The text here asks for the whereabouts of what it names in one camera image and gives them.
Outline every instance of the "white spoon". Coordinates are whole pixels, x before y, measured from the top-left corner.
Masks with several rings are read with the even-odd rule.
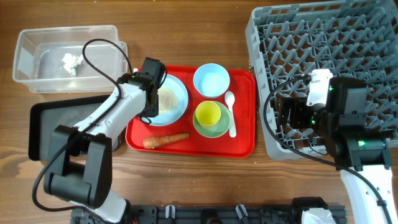
[[[231,91],[225,93],[225,103],[228,105],[229,114],[231,115],[231,126],[229,127],[229,136],[232,138],[236,137],[236,127],[234,113],[232,111],[232,106],[235,103],[235,96]]]

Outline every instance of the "plastic container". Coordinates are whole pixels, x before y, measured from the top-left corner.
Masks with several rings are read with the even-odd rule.
[[[312,129],[276,125],[277,98],[305,97],[308,87],[292,83],[264,102],[280,83],[316,68],[329,68],[334,76],[355,77],[368,85],[367,128],[380,130],[389,147],[398,147],[398,11],[393,1],[347,0],[259,7],[252,11],[245,30],[251,66],[257,78],[261,123],[272,159],[300,156],[284,149],[269,134],[290,147],[319,156],[325,153],[320,137],[308,142]]]
[[[127,125],[127,144],[142,152],[232,158],[244,158],[250,155],[254,150],[256,130],[256,82],[253,76],[243,70],[228,70],[231,78],[228,90],[232,91],[236,97],[234,115],[237,135],[235,138],[231,138],[229,134],[224,134],[218,138],[207,138],[195,130],[192,121],[196,107],[199,103],[207,100],[193,86],[193,74],[197,68],[167,66],[167,70],[171,75],[180,79],[187,88],[189,101],[185,113],[176,122],[162,127],[147,125],[138,118],[134,118]],[[214,101],[225,105],[224,95],[215,98]],[[145,149],[142,143],[145,138],[186,132],[190,134],[188,139],[168,146]]]
[[[113,84],[92,69],[84,60],[76,75],[64,69],[65,54],[79,57],[87,41],[102,38],[117,43],[125,53],[127,46],[119,41],[115,26],[56,27],[28,29],[19,34],[12,77],[34,93],[112,90]],[[117,79],[127,72],[121,52],[106,42],[93,42],[86,48],[88,60],[104,73]]]

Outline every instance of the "yellow cup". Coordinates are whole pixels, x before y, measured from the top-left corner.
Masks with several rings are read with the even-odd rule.
[[[213,101],[203,101],[195,110],[195,116],[201,127],[210,129],[220,120],[221,109]]]

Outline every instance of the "wooden table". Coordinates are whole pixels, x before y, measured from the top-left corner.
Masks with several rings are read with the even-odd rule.
[[[284,1],[286,4],[297,1]],[[40,102],[92,94],[35,94],[12,79],[17,37],[23,29],[113,24],[129,46],[133,67],[144,57],[169,65],[218,63],[249,69],[244,29],[251,11],[280,1],[50,1],[0,3],[0,222],[69,223],[70,212],[47,213],[32,203],[40,162],[27,156],[30,108]],[[398,153],[392,151],[398,163]],[[398,172],[398,166],[392,167]],[[398,178],[394,177],[395,200]],[[136,152],[125,144],[113,154],[113,186],[132,204],[262,205],[290,203],[294,197],[321,196],[351,206],[340,173],[308,159],[274,161],[266,154],[257,116],[256,148],[245,159]],[[49,207],[66,203],[44,194]]]

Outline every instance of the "black tray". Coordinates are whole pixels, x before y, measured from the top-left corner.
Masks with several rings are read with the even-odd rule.
[[[30,109],[29,158],[47,160],[50,137],[60,124],[72,127],[87,118],[109,95],[37,103]]]
[[[295,198],[291,205],[265,205],[245,207],[247,217],[240,219],[236,207],[156,207],[155,205],[132,205],[132,223],[137,224],[209,224],[211,217],[222,224],[299,224],[303,211],[309,208],[329,209],[336,224],[347,224],[345,206],[328,206],[320,197]],[[71,224],[104,224],[80,209],[74,209]]]

